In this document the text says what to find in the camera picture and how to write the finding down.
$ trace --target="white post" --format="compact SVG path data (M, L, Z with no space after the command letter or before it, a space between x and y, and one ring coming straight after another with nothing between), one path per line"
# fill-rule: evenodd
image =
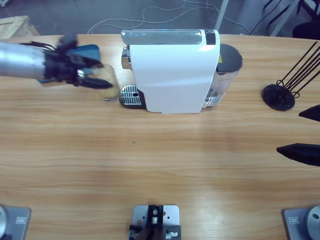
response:
M223 0L223 2L221 4L221 8L220 8L220 11L219 11L218 19L216 20L215 27L214 27L214 29L217 30L217 31L219 31L219 28L220 28L220 25L222 23L222 20L224 19L224 15L225 15L225 12L226 12L226 8L227 8L227 5L228 5L228 2L229 2L229 0Z

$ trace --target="metal bracket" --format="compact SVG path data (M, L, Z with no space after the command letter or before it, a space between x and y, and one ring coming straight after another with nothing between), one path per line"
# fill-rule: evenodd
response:
M160 207L161 211L153 210L150 213L150 207ZM152 240L161 239L162 237L163 240L181 240L179 208L176 205L136 205L133 208L132 224L130 225L128 239Z

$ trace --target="black stand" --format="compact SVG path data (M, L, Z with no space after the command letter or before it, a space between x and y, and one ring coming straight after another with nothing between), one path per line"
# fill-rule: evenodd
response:
M302 60L310 53L316 44L317 41L306 51L306 53L284 76L283 79L278 80L276 84L266 86L262 90L262 99L269 107L279 111L290 110L296 103L295 99L300 97L300 91L320 74L320 70L316 70L316 73L309 80L303 82L320 65L320 46L304 63L302 63ZM300 63L302 66L300 66L293 76L285 82L285 79L288 77L288 75L290 75Z

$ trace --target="floor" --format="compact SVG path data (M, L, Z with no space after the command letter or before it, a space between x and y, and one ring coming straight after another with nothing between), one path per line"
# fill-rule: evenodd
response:
M222 3L222 0L202 1L214 4L218 9L220 9ZM207 8L206 4L190 2L184 3L183 0L10 0L6 7L0 7L0 18L28 15L41 35L63 35L70 31L74 31L77 34L86 34L94 24L106 19L142 20L143 9L149 6L157 6L167 10L155 7L146 9L144 11L145 21L166 23L143 23L138 29L214 28L215 20L218 16L217 11ZM266 2L268 0L229 0L225 16L246 26L251 31L258 21L275 7L278 0L274 0L263 11L263 6ZM290 2L291 0L282 0L277 9L259 24L253 35L269 36L277 23L274 22L268 27L269 21ZM293 13L278 36L292 37L294 27L301 23L309 22L310 19L304 10L300 11L298 15ZM118 34L121 29L132 28L141 23L112 20L104 24L117 25L119 28L102 26L95 29L94 33ZM221 34L248 35L248 32L242 26L236 25L227 19L222 21L219 32Z

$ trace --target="robotic arm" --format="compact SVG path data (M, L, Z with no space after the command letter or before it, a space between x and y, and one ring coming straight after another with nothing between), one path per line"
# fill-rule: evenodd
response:
M63 36L57 47L40 42L10 43L0 41L0 76L51 80L91 89L110 89L114 85L104 79L91 78L83 69L103 68L95 59L68 52L76 49L77 36Z

